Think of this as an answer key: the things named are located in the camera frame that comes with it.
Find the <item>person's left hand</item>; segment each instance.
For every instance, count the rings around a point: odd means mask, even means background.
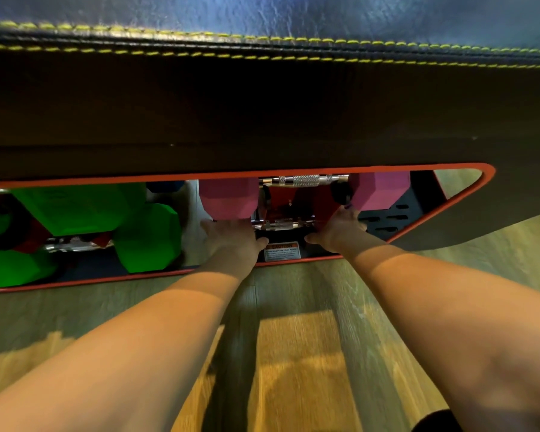
[[[268,238],[258,238],[250,220],[228,220],[200,222],[206,232],[206,248],[210,255],[218,252],[228,252],[232,257],[246,264],[249,269],[258,260],[258,253],[268,244]]]

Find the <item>person's left arm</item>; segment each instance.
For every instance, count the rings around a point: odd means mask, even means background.
[[[0,393],[0,431],[170,430],[238,285],[268,240],[204,222],[211,258]]]

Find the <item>wooden floor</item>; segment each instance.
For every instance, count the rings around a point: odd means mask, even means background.
[[[540,216],[422,254],[540,290]],[[0,390],[175,280],[0,295]],[[173,430],[401,432],[443,407],[365,284],[332,260],[254,270]]]

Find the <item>person's right arm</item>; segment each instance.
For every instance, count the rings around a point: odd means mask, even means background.
[[[340,253],[466,431],[540,430],[540,292],[416,254],[340,210],[307,241]]]

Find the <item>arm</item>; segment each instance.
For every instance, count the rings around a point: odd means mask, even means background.
[[[170,430],[222,315],[268,240],[205,222],[212,257],[0,393],[0,431]]]
[[[540,430],[540,292],[387,245],[340,210],[307,241],[340,253],[468,431]]]

